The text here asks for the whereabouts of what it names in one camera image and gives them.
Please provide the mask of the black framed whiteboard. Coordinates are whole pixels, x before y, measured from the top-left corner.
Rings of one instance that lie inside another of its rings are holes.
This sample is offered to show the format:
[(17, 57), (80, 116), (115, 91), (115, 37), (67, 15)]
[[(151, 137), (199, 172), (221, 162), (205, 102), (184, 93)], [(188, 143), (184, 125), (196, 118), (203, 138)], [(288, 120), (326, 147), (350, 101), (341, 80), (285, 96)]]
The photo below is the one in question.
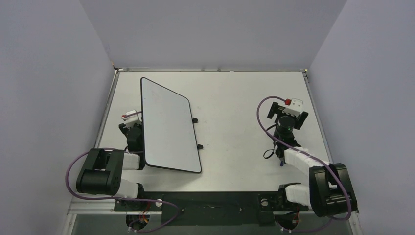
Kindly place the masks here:
[(190, 102), (146, 77), (140, 80), (145, 162), (148, 166), (202, 171)]

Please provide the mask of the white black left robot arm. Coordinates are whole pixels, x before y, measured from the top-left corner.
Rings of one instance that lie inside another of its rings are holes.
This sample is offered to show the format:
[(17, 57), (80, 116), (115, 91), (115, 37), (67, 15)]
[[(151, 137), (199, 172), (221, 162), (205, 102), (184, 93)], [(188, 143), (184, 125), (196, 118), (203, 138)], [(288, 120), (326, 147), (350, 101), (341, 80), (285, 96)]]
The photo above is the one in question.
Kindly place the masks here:
[(139, 211), (146, 204), (143, 185), (122, 179), (122, 173), (145, 167), (142, 121), (124, 118), (118, 127), (126, 137), (127, 148), (92, 148), (78, 174), (76, 190), (84, 194), (127, 198), (127, 205)]

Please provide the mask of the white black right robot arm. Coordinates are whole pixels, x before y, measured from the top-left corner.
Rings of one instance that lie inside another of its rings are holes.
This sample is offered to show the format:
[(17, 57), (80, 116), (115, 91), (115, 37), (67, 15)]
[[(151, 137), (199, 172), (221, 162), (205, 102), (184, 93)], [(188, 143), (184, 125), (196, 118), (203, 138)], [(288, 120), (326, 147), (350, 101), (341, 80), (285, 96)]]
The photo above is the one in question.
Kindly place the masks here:
[(347, 167), (342, 163), (328, 163), (311, 158), (307, 149), (295, 139), (293, 130), (299, 130), (308, 113), (302, 110), (302, 101), (288, 99), (284, 105), (273, 102), (267, 117), (274, 137), (273, 154), (281, 165), (291, 165), (309, 178), (309, 185), (283, 185), (276, 195), (277, 205), (288, 209), (295, 203), (310, 207), (318, 217), (335, 216), (358, 209), (357, 199)]

